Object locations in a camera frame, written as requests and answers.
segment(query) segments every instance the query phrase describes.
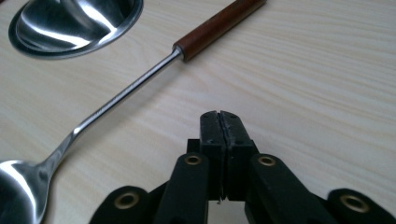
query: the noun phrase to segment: metal spoon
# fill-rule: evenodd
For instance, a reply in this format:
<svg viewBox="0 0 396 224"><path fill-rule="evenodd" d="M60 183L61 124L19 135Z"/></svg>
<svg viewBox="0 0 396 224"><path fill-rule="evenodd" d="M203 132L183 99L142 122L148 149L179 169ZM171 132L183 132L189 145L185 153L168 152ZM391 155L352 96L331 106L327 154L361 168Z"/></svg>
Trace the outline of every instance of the metal spoon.
<svg viewBox="0 0 396 224"><path fill-rule="evenodd" d="M125 34L142 9L143 0L32 0L14 16L8 36L36 58L78 56Z"/></svg>
<svg viewBox="0 0 396 224"><path fill-rule="evenodd" d="M184 62L188 61L264 3L265 0L235 1L209 21L179 39L170 55L83 120L43 162L39 164L26 161L1 162L0 223L39 223L45 213L52 175L76 139L89 126L160 73L167 65L179 58L183 58Z"/></svg>

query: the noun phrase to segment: metal rivet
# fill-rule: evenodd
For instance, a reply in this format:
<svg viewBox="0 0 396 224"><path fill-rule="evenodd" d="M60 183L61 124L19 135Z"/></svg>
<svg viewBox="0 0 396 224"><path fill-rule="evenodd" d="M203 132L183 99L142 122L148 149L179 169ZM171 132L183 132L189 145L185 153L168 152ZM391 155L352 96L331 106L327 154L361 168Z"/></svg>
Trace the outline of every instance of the metal rivet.
<svg viewBox="0 0 396 224"><path fill-rule="evenodd" d="M258 161L261 165L265 166L273 166L276 164L276 161L269 156L259 157Z"/></svg>
<svg viewBox="0 0 396 224"><path fill-rule="evenodd" d="M340 197L340 200L347 208L355 212L366 213L370 210L370 206L356 196L344 194Z"/></svg>
<svg viewBox="0 0 396 224"><path fill-rule="evenodd" d="M189 157L186 157L186 159L184 159L184 161L188 165L198 165L199 163L201 163L202 159L201 159L201 157L198 157L198 156L189 156Z"/></svg>
<svg viewBox="0 0 396 224"><path fill-rule="evenodd" d="M114 205L118 209L128 209L131 208L139 202L139 195L133 191L129 191L121 194L114 201Z"/></svg>

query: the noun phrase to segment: light wood table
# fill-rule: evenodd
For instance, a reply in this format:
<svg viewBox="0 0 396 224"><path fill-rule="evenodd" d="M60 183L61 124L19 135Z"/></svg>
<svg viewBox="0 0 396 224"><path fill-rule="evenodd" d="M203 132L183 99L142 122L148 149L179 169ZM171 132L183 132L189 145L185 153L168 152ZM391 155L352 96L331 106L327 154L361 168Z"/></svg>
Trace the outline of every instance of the light wood table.
<svg viewBox="0 0 396 224"><path fill-rule="evenodd" d="M18 53L0 5L0 160L42 161L65 136L231 1L145 1L137 24L93 53ZM313 193L360 191L396 214L396 2L268 0L189 63L177 62L90 129L52 179L45 223L88 223L112 190L169 179L210 110L238 115L260 152ZM209 223L247 223L242 203Z"/></svg>

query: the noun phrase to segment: ladle bowl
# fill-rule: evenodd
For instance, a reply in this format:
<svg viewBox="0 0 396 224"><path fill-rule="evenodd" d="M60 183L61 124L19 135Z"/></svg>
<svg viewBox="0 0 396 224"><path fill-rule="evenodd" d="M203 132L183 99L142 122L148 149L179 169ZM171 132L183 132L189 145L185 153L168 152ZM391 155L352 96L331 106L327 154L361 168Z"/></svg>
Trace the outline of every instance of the ladle bowl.
<svg viewBox="0 0 396 224"><path fill-rule="evenodd" d="M74 57L125 34L142 9L143 0L32 0L14 16L8 36L36 58Z"/></svg>

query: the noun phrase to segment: spoon handle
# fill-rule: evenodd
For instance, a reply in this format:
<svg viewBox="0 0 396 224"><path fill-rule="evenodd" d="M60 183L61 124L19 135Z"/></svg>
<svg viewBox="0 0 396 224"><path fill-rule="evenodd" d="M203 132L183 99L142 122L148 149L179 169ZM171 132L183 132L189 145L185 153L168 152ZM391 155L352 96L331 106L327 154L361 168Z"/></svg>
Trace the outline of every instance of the spoon handle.
<svg viewBox="0 0 396 224"><path fill-rule="evenodd" d="M145 74L114 96L89 117L84 119L69 135L66 136L52 154L50 154L49 157L41 163L41 165L45 166L45 169L49 171L49 176L51 176L56 170L64 158L64 155L68 149L74 145L78 137L80 137L82 133L85 133L88 127L95 123L99 118L119 105L124 99L142 87L143 84L149 81L152 77L159 74L165 67L170 65L176 59L184 56L183 61L187 62L217 38L233 28L238 22L243 20L254 10L262 6L265 2L266 0L236 0L211 19L179 39L174 44L171 54L150 68Z"/></svg>
<svg viewBox="0 0 396 224"><path fill-rule="evenodd" d="M242 21L266 0L236 0L200 26L181 37L174 47L179 47L187 62L216 39Z"/></svg>

